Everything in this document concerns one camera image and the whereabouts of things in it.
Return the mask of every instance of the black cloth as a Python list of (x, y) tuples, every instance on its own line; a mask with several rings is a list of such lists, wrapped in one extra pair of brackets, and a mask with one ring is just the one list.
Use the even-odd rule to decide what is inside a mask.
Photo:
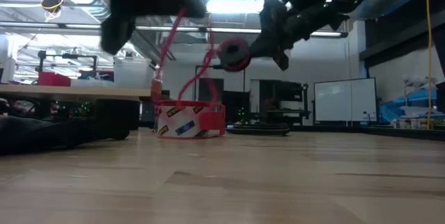
[(34, 152), (51, 147), (73, 148), (80, 144), (113, 138), (123, 140), (127, 127), (97, 120), (69, 120), (52, 123), (42, 120), (0, 118), (0, 154)]

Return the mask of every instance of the wooden floor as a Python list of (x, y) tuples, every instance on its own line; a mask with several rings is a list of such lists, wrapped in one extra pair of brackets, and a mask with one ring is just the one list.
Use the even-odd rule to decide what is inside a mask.
[(292, 133), (0, 157), (0, 223), (444, 224), (445, 142)]

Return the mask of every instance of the red box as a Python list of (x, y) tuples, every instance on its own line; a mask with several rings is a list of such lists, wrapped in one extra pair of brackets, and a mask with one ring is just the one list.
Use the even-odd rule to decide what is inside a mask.
[(39, 86), (71, 86), (71, 79), (53, 72), (39, 73)]

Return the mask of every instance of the ceiling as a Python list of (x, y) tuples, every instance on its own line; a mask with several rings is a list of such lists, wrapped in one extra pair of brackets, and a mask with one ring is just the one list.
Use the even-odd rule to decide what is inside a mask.
[[(406, 0), (366, 0), (355, 13), (355, 18), (378, 17), (390, 13), (391, 9), (400, 6)], [(51, 19), (51, 23), (60, 24), (100, 24), (109, 16), (107, 1), (98, 0), (64, 0), (60, 16)], [(0, 21), (2, 22), (45, 22), (48, 13), (41, 8), (40, 0), (0, 0)], [(139, 25), (169, 26), (174, 17), (142, 17), (138, 18)], [(206, 26), (208, 19), (185, 19), (182, 26)], [(259, 29), (257, 13), (211, 14), (211, 26), (229, 29)], [(37, 53), (46, 49), (51, 53), (79, 52), (80, 54), (97, 55), (100, 68), (109, 69), (113, 66), (113, 57), (99, 48), (98, 30), (76, 29), (40, 29), (26, 27), (0, 27), (0, 31), (7, 32), (15, 40), (19, 56), (17, 57), (18, 74), (35, 75), (35, 66), (39, 59)], [(161, 48), (159, 47), (168, 33), (156, 31), (137, 31), (118, 56), (131, 53), (136, 58), (150, 58), (157, 61)], [(252, 42), (255, 34), (214, 33), (216, 44), (233, 37), (245, 38)], [(171, 61), (190, 61), (202, 59), (207, 50), (205, 33), (178, 33), (168, 55)], [(73, 63), (60, 60), (46, 60), (47, 69), (60, 73), (77, 74), (79, 69), (88, 69), (92, 65), (89, 58), (75, 60)]]

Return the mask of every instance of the whiteboard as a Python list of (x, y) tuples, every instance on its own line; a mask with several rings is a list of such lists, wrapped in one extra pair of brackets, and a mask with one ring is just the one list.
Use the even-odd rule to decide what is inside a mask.
[(375, 79), (314, 84), (315, 121), (376, 121)]

